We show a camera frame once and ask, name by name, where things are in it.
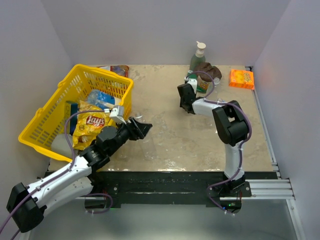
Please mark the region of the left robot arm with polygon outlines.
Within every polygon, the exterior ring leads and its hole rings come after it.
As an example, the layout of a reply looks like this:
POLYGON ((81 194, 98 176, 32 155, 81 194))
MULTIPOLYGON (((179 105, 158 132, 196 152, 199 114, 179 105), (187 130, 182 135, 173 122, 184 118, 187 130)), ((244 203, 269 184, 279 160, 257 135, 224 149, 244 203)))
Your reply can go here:
POLYGON ((21 233, 37 227, 49 209, 49 202, 58 193, 79 181, 84 187, 74 186, 76 197, 81 195, 99 196, 104 184, 89 177, 110 161, 110 157, 128 140, 142 140, 152 128, 151 123, 139 122, 134 117, 117 124, 106 126, 93 143, 83 150, 69 164, 47 177, 25 186, 16 184, 10 193, 6 209, 8 220, 14 220, 21 233))

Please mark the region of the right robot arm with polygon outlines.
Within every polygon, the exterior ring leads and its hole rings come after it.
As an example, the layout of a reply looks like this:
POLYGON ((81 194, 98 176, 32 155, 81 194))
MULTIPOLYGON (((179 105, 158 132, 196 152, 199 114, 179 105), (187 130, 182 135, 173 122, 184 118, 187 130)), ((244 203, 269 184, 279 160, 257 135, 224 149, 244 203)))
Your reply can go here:
POLYGON ((219 139, 225 146, 224 176, 228 181, 223 183, 223 192, 230 197, 240 190, 237 181, 243 178, 243 146, 252 135, 251 123, 235 100, 218 102, 205 97, 197 97, 189 83, 177 87, 180 107, 187 113, 213 117, 219 139))

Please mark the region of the uncapped clear bottle by bag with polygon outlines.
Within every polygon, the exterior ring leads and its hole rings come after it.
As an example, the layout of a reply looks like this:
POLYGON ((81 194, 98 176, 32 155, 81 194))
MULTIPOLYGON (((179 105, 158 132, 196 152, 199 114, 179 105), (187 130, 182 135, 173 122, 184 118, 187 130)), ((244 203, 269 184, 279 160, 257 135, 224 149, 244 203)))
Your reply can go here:
POLYGON ((217 87, 221 82, 221 79, 219 77, 215 77, 213 79, 213 84, 214 84, 214 87, 217 87))

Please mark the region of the green soap pump bottle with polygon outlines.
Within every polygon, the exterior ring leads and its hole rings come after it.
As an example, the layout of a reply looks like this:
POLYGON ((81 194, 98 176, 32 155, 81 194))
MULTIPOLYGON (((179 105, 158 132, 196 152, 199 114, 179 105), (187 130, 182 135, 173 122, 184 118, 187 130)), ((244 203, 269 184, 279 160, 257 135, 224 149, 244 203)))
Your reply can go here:
POLYGON ((203 42, 197 41, 196 47, 197 47, 197 50, 190 60, 188 73, 192 73, 200 63, 204 63, 206 61, 206 57, 205 57, 206 44, 203 42))

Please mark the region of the green plastic bag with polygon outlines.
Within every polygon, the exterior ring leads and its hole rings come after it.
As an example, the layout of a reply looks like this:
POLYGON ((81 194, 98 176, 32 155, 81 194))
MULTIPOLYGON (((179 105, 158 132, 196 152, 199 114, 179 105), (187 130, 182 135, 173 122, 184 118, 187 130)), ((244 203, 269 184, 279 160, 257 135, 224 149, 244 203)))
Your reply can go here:
POLYGON ((197 73, 197 71, 193 71, 193 72, 191 72, 191 73, 188 73, 188 72, 187 72, 186 77, 187 77, 187 78, 193 78, 193 79, 196 79, 196 80, 197 80, 197 89, 196 89, 197 92, 206 93, 207 90, 208 90, 210 87, 212 87, 212 85, 213 85, 213 78, 212 78, 209 74, 203 72, 203 74, 208 75, 208 76, 210 77, 210 79, 211 79, 211 82, 206 82, 206 81, 204 81, 204 80, 201 80, 200 77, 197 77, 196 73, 197 73))

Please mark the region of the yellow Lays chips bag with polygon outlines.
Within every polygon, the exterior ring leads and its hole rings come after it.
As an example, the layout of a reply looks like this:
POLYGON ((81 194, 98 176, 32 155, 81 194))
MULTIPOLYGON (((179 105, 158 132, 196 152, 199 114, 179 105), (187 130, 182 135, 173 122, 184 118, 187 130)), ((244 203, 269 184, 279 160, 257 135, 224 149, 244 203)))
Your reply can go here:
POLYGON ((111 119, 110 113, 105 112, 96 105, 80 101, 77 124, 72 135, 72 147, 83 151, 96 139, 101 130, 106 127, 111 119))

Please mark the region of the orange candy box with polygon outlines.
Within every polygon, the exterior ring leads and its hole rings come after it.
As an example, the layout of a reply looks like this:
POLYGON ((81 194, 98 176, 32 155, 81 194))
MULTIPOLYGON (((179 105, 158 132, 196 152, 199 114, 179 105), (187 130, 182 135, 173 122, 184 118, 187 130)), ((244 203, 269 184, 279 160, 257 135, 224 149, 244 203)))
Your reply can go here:
POLYGON ((247 70, 231 69, 228 85, 234 88, 254 90, 254 73, 247 70))

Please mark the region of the blue white plastic package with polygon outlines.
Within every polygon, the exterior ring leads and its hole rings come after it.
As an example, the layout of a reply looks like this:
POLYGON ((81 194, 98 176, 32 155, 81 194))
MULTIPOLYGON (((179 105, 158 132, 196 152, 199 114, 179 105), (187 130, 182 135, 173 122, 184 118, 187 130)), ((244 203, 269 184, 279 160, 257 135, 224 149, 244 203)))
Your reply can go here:
POLYGON ((114 106, 119 105, 121 99, 94 89, 89 93, 88 97, 86 98, 86 102, 104 110, 112 109, 114 106))

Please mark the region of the red snack bag behind basket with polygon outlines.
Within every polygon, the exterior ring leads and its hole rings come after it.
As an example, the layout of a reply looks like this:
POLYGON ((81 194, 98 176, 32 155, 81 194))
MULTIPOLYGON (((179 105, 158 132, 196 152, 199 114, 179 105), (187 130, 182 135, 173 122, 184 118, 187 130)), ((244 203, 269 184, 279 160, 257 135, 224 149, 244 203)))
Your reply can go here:
POLYGON ((111 71, 113 73, 116 73, 119 76, 122 77, 128 77, 129 75, 129 66, 128 65, 102 65, 98 66, 98 68, 111 71))

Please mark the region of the yellow plastic shopping basket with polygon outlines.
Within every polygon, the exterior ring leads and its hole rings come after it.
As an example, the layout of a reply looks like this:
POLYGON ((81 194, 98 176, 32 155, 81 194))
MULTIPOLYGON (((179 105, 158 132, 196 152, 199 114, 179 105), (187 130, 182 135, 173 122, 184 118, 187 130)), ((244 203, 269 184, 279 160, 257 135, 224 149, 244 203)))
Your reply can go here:
POLYGON ((98 67, 77 64, 59 82, 47 103, 36 111, 19 134, 18 140, 46 157, 71 162, 71 158, 51 149, 56 136, 64 132, 65 102, 84 101, 92 90, 100 90, 120 99, 119 105, 124 107, 124 118, 128 119, 132 111, 133 87, 134 81, 130 78, 98 67))

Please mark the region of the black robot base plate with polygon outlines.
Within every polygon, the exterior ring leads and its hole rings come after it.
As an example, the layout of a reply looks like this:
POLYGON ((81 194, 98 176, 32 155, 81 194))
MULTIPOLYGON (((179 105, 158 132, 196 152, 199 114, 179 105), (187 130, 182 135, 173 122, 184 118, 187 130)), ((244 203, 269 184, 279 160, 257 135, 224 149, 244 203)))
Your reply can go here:
POLYGON ((222 172, 197 171, 101 171, 94 174, 93 196, 84 199, 87 210, 102 210, 123 205, 204 205, 233 213, 242 199, 251 197, 245 177, 224 181, 222 172))

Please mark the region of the aluminium frame rail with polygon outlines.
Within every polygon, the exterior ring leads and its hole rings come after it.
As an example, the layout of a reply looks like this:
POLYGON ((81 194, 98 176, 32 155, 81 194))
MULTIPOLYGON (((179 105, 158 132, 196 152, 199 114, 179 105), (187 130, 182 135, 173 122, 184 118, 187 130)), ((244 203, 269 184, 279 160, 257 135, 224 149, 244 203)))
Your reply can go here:
POLYGON ((252 197, 257 200, 285 200, 289 212, 289 217, 293 224, 295 235, 298 240, 305 240, 306 234, 299 215, 299 211, 297 209, 296 196, 294 194, 291 180, 289 178, 282 178, 282 174, 273 150, 258 94, 255 90, 252 92, 252 94, 264 131, 265 141, 271 159, 271 166, 273 172, 277 175, 277 179, 252 180, 251 182, 255 187, 253 189, 252 197))

